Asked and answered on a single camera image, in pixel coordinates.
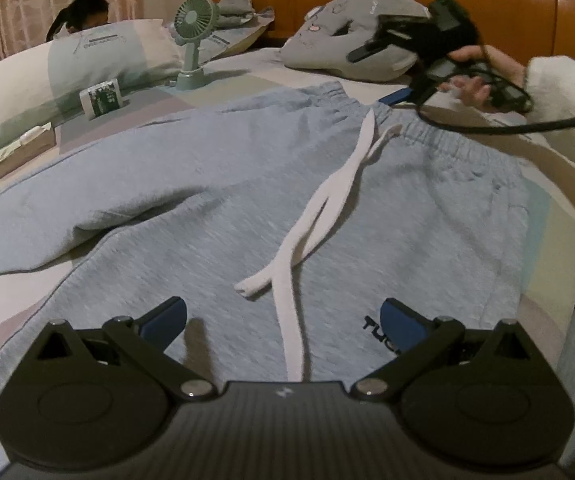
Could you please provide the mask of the right white fluffy sleeve forearm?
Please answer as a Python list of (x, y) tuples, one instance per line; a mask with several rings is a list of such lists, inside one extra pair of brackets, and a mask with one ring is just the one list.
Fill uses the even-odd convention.
[[(559, 122), (575, 117), (575, 61), (567, 56), (532, 58), (525, 90), (533, 98), (530, 122)], [(545, 134), (547, 142), (575, 162), (575, 128)]]

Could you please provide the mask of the person right hand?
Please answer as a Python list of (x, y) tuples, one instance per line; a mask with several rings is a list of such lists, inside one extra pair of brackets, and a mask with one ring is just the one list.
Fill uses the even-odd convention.
[(441, 92), (453, 92), (466, 106), (476, 107), (484, 112), (496, 112), (491, 102), (491, 85), (485, 77), (495, 74), (523, 88), (527, 68), (511, 56), (493, 46), (467, 46), (452, 51), (449, 58), (457, 63), (481, 64), (481, 72), (470, 75), (455, 75), (440, 84)]

